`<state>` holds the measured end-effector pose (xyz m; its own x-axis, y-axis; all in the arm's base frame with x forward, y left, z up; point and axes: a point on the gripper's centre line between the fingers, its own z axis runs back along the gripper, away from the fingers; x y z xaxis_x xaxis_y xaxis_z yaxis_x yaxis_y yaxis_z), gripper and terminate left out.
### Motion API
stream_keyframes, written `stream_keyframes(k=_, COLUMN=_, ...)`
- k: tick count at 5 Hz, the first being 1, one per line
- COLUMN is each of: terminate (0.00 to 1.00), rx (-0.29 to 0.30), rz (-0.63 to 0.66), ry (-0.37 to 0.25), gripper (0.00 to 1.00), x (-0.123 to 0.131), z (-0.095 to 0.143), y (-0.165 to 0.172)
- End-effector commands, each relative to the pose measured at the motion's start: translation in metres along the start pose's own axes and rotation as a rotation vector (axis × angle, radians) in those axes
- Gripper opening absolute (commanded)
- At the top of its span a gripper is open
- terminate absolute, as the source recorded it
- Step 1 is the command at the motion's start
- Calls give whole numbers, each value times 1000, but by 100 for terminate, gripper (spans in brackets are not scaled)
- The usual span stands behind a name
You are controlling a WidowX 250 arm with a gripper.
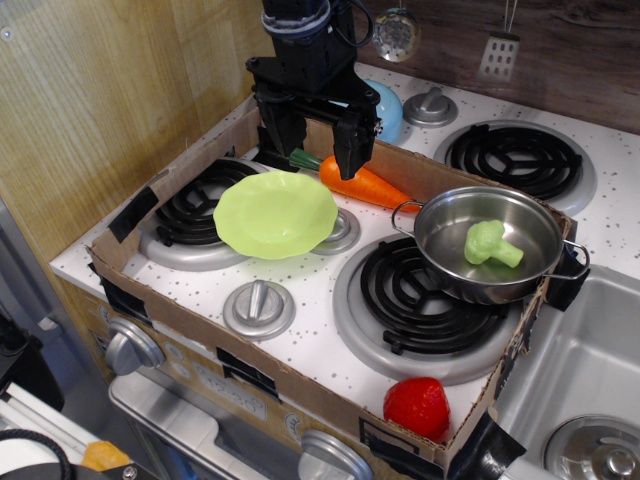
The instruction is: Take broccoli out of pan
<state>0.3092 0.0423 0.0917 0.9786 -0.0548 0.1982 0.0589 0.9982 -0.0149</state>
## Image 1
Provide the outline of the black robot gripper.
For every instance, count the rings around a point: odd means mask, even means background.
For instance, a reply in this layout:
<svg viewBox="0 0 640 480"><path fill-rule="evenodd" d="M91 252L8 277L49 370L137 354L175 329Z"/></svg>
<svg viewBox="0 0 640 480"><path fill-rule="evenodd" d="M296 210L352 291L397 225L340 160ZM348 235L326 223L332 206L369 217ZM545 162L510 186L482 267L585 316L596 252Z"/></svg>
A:
<svg viewBox="0 0 640 480"><path fill-rule="evenodd" d="M319 30L298 38L274 37L275 54L252 57L254 97L263 126L256 161L297 171L289 157L301 147L307 120L333 128L342 180L353 179L372 156L379 94L355 73L361 42L352 30Z"/></svg>

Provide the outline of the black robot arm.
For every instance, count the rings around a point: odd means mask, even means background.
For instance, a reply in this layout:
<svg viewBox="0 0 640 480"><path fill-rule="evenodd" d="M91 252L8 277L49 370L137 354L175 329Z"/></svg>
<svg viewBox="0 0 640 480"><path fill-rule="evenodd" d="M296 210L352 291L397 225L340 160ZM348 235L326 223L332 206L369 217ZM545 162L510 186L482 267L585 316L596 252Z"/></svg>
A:
<svg viewBox="0 0 640 480"><path fill-rule="evenodd" d="M361 1L266 1L261 22L275 54L246 63L277 151L288 156L302 145L307 120L328 124L344 180L371 159L380 129L380 95L355 72L358 50L374 30L356 34L353 12L365 9Z"/></svg>

